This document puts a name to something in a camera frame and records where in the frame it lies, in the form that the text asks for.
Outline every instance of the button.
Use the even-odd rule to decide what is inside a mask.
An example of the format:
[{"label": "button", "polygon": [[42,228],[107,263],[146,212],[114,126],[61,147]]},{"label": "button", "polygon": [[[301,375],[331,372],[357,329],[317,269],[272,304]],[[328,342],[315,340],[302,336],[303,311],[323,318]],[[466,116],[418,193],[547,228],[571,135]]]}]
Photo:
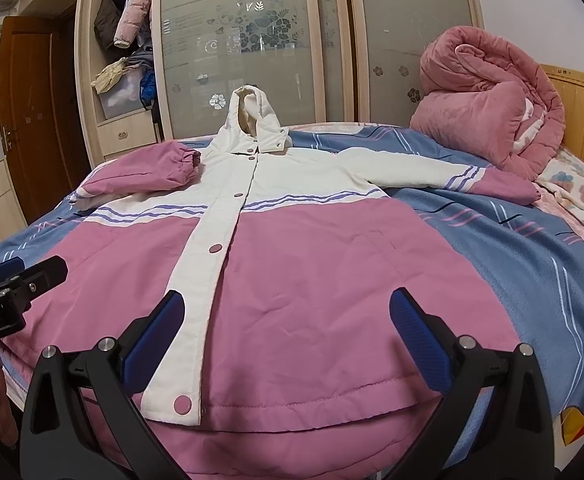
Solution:
[{"label": "button", "polygon": [[179,396],[174,401],[174,411],[179,415],[187,415],[192,409],[192,400],[185,395]]}]

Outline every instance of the white placket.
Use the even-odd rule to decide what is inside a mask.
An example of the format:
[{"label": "white placket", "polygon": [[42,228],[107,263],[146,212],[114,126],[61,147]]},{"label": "white placket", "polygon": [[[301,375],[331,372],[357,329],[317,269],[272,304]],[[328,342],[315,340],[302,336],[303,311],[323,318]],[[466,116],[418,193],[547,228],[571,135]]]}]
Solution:
[{"label": "white placket", "polygon": [[182,294],[185,319],[143,395],[141,413],[150,420],[200,424],[207,326],[221,268],[258,163],[257,143],[248,154],[232,157],[227,184],[201,217],[169,277],[166,290]]}]

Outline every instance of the glass panel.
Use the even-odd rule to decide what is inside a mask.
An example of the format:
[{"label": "glass panel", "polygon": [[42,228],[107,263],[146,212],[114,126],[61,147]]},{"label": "glass panel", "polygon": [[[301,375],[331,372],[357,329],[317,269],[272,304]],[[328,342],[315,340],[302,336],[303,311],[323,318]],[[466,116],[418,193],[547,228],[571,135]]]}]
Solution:
[{"label": "glass panel", "polygon": [[319,0],[319,11],[321,12],[321,39],[323,44],[323,74],[325,78],[327,120],[344,121],[341,32],[339,29],[339,15],[336,0]]},{"label": "glass panel", "polygon": [[216,133],[243,84],[281,124],[314,122],[307,0],[161,0],[161,29],[175,138]]},{"label": "glass panel", "polygon": [[370,119],[408,126],[423,96],[419,60],[454,25],[472,25],[468,0],[363,0]]}]

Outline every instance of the blue bedsheet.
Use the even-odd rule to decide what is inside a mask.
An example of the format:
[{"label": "blue bedsheet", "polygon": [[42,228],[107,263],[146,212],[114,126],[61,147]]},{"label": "blue bedsheet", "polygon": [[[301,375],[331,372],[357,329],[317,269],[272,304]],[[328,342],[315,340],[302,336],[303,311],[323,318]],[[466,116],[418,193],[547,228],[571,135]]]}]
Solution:
[{"label": "blue bedsheet", "polygon": [[[468,153],[446,149],[406,128],[371,126],[356,135],[290,132],[293,145],[339,152],[352,146],[413,153],[486,167]],[[203,148],[209,141],[186,142]],[[521,340],[537,352],[550,395],[552,415],[575,405],[584,412],[584,243],[560,218],[531,206],[447,190],[388,189],[437,229],[491,285]],[[35,263],[85,214],[67,200],[25,231],[0,244],[0,262],[20,256]],[[452,461],[469,449],[489,397],[476,405]]]}]

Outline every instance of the metal bolt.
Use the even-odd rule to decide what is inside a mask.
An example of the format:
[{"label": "metal bolt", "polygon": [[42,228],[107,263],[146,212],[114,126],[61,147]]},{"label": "metal bolt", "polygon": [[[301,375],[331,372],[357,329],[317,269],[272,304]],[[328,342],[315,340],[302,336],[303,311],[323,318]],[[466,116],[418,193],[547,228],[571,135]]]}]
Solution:
[{"label": "metal bolt", "polygon": [[534,355],[534,348],[532,348],[532,345],[528,345],[527,343],[521,344],[518,347],[518,351],[527,357],[529,357],[530,355]]},{"label": "metal bolt", "polygon": [[476,347],[476,339],[474,339],[471,335],[460,336],[458,338],[458,342],[460,346],[462,346],[466,350],[471,350],[472,348]]},{"label": "metal bolt", "polygon": [[99,341],[99,350],[107,352],[114,348],[116,341],[111,337],[104,337]]},{"label": "metal bolt", "polygon": [[46,346],[45,348],[43,348],[43,351],[41,352],[41,355],[43,355],[45,359],[50,359],[51,356],[53,356],[54,354],[56,354],[55,346]]}]

